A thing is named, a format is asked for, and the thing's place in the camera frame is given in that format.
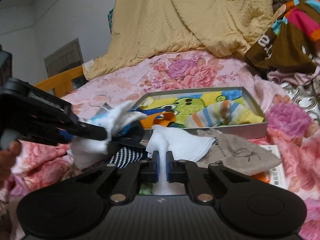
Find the black and white dotted cloth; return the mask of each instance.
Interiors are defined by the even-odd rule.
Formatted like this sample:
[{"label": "black and white dotted cloth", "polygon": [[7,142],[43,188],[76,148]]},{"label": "black and white dotted cloth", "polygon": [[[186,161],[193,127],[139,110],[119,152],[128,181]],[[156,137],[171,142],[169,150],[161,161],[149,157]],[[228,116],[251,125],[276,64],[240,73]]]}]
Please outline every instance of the black and white dotted cloth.
[{"label": "black and white dotted cloth", "polygon": [[129,147],[123,147],[115,155],[113,155],[108,163],[113,163],[118,167],[118,169],[123,169],[128,166],[129,163],[137,162],[141,159],[145,159],[146,157],[147,153],[143,148],[133,149]]}]

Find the floral bedsheet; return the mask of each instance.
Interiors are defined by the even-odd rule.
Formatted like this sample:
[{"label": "floral bedsheet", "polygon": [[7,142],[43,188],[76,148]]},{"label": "floral bedsheet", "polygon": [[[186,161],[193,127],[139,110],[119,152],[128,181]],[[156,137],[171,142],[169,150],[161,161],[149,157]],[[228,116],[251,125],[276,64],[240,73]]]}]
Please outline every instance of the floral bedsheet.
[{"label": "floral bedsheet", "polygon": [[[307,240],[320,239],[320,127],[293,104],[286,90],[262,80],[241,60],[231,57],[218,59],[202,51],[163,54],[96,78],[64,99],[73,104],[74,113],[81,119],[88,119],[105,102],[114,107],[127,100],[137,101],[146,92],[212,86],[243,86],[266,112],[269,117],[268,134],[253,141],[278,145],[289,190],[297,193],[308,208],[308,217],[300,235]],[[31,150],[26,153],[28,158],[37,156],[35,159],[39,160],[42,156],[47,162],[55,159],[51,159],[53,155],[47,153],[46,146],[36,149],[33,144],[26,144]],[[68,146],[58,146],[54,152],[57,158],[65,158],[63,161],[68,163],[67,149]],[[33,163],[45,165],[41,161]],[[42,165],[33,172],[23,173],[31,166],[18,162],[15,170],[22,174],[17,176],[18,182],[28,185],[29,191],[54,183],[55,180],[49,179],[39,184],[37,177],[49,178],[52,171],[42,170]]]}]

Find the metal bolt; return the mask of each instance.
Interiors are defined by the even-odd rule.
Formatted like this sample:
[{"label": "metal bolt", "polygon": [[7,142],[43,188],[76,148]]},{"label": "metal bolt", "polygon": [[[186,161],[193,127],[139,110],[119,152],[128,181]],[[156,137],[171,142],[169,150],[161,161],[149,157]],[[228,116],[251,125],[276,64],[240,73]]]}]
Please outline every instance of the metal bolt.
[{"label": "metal bolt", "polygon": [[213,196],[210,194],[200,194],[198,195],[198,200],[200,200],[201,202],[209,202],[213,200]]},{"label": "metal bolt", "polygon": [[122,202],[125,201],[127,197],[123,194],[113,194],[111,195],[110,199],[114,202]]}]

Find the yellow blanket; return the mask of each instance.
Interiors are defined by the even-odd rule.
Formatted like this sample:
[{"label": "yellow blanket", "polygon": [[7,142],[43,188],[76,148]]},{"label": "yellow blanket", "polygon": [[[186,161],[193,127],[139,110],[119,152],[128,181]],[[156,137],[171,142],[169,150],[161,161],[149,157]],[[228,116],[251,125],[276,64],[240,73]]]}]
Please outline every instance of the yellow blanket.
[{"label": "yellow blanket", "polygon": [[272,0],[116,0],[108,53],[88,80],[145,58],[189,49],[243,56],[270,27]]}]

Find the human hand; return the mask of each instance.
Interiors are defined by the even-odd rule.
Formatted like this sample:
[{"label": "human hand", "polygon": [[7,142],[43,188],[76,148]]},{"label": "human hand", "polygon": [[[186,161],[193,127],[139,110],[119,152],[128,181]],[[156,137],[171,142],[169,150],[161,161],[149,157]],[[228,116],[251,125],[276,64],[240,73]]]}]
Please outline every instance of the human hand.
[{"label": "human hand", "polygon": [[0,189],[11,175],[11,168],[16,163],[16,157],[21,152],[21,142],[12,142],[9,150],[0,150]]}]

